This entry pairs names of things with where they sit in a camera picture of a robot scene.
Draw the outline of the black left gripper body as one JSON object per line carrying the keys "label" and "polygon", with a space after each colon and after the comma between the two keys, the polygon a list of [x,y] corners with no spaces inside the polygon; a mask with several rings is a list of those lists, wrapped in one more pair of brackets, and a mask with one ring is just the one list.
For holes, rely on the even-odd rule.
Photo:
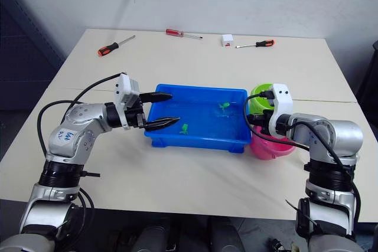
{"label": "black left gripper body", "polygon": [[131,107],[126,106],[124,114],[127,122],[125,129],[144,129],[146,127],[146,118],[142,102],[135,102]]}

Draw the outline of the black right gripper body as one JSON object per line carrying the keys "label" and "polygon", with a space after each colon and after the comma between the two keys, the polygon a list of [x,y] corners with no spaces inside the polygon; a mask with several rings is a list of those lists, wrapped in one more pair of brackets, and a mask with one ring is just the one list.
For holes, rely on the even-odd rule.
{"label": "black right gripper body", "polygon": [[273,110],[265,109],[263,110],[261,114],[247,115],[247,121],[252,126],[260,127],[260,129],[258,130],[258,134],[270,136],[271,134],[269,132],[269,121],[272,115],[273,115]]}

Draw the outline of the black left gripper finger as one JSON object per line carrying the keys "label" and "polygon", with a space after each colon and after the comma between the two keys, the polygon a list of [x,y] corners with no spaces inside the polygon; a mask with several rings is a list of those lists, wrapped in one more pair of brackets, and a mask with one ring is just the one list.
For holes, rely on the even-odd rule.
{"label": "black left gripper finger", "polygon": [[144,129],[147,132],[164,129],[166,127],[174,125],[179,120],[180,120],[179,117],[162,117],[157,120],[153,120],[151,122],[146,122],[144,125]]}
{"label": "black left gripper finger", "polygon": [[172,94],[156,91],[150,93],[141,93],[139,95],[139,98],[141,102],[164,102],[172,99]]}

